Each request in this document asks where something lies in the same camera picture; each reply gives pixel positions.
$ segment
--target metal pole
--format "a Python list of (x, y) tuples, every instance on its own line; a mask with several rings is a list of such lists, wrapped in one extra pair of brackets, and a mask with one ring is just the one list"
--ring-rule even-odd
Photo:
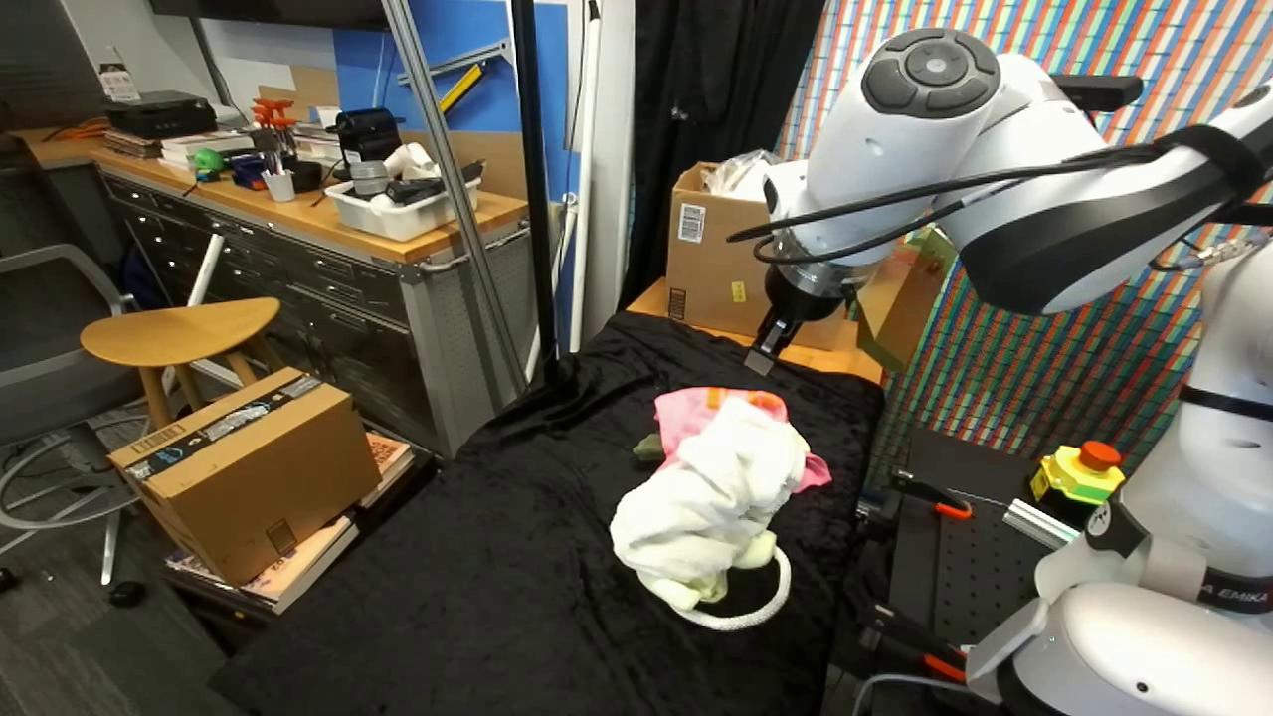
[(443, 109), (438, 109), (438, 86), (435, 86), (435, 74), (431, 74), (423, 33), (415, 29), (410, 0), (382, 0), (382, 7), (386, 7), (386, 21), (389, 21), (399, 57), (401, 57), (401, 70), (405, 70), (405, 78), (415, 86), (415, 98), (423, 105), (423, 114), (435, 123), (431, 154), (443, 166), (443, 182), (451, 190), (452, 217), (460, 221), (460, 243), (466, 243), (466, 255), (474, 264), (474, 276), (479, 276), (479, 293), (482, 293), (482, 304), (487, 304), (487, 312), (492, 319), (492, 335), (498, 335), (502, 355), (506, 355), (502, 363), (508, 369), (512, 391), (521, 391), (527, 378), (521, 378), (521, 366), (516, 366), (521, 363), (516, 359), (516, 342), (512, 342), (498, 282), (492, 282), (491, 264), (487, 264), (487, 248), (482, 248), (479, 216), (474, 216), (474, 204), (468, 204), (468, 188), (460, 180), (460, 166), (456, 166), (451, 134), (445, 134), (445, 118), (443, 118)]

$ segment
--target cabinet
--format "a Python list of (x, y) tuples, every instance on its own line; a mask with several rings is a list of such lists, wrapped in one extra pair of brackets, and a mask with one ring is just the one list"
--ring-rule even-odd
[[(350, 391), (382, 428), (451, 456), (508, 398), (491, 366), (492, 335), (468, 319), (474, 285), (460, 251), (382, 260), (357, 251), (353, 239), (336, 248), (316, 231), (226, 204), (223, 190), (240, 188), (190, 190), (129, 166), (98, 170), (120, 221), (173, 304), (187, 298), (210, 236), (223, 236), (206, 298), (273, 293), (283, 304), (271, 327), (279, 355)], [(533, 276), (521, 216), (491, 217), (482, 239), (527, 355)]]

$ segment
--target cardboard box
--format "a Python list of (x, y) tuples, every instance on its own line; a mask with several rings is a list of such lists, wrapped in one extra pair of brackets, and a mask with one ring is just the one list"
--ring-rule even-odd
[(922, 322), (943, 289), (950, 260), (901, 243), (861, 289), (861, 346), (882, 366), (915, 363)]
[(223, 579), (271, 561), (377, 484), (350, 395), (279, 369), (110, 452), (169, 537)]
[[(727, 236), (769, 221), (769, 207), (711, 195), (710, 170), (711, 164), (696, 164), (671, 188), (669, 319), (696, 330), (756, 335), (769, 316), (769, 268), (756, 264), (751, 243), (727, 243)], [(804, 322), (796, 342), (812, 350), (854, 346), (854, 322), (841, 312)]]

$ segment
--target stool leg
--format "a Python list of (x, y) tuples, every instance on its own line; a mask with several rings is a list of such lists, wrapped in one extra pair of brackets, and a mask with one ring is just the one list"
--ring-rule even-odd
[(159, 384), (159, 369), (134, 369), (145, 378), (145, 395), (146, 395), (146, 414), (153, 414), (153, 428), (169, 424), (169, 398)]
[(175, 369), (175, 384), (183, 384), (183, 398), (187, 398), (190, 411), (203, 407), (203, 395), (198, 395), (198, 384), (195, 384), (190, 366), (178, 366), (178, 369)]
[(256, 335), (256, 338), (250, 338), (250, 350), (256, 350), (271, 369), (283, 366), (283, 355), (273, 350), (273, 342), (271, 342), (265, 335)]
[(250, 363), (246, 363), (240, 350), (226, 355), (226, 363), (231, 363), (231, 369), (240, 373), (242, 384), (256, 380), (256, 369), (250, 369)]

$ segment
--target pink cloth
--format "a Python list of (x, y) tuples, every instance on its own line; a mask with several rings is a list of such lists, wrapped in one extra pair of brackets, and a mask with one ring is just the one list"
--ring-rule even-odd
[[(653, 398), (666, 452), (675, 452), (686, 438), (700, 432), (724, 398), (748, 398), (751, 407), (788, 423), (788, 400), (769, 391), (719, 391), (719, 384), (671, 391)], [(832, 484), (832, 464), (808, 452), (796, 492), (821, 489), (821, 484)]]

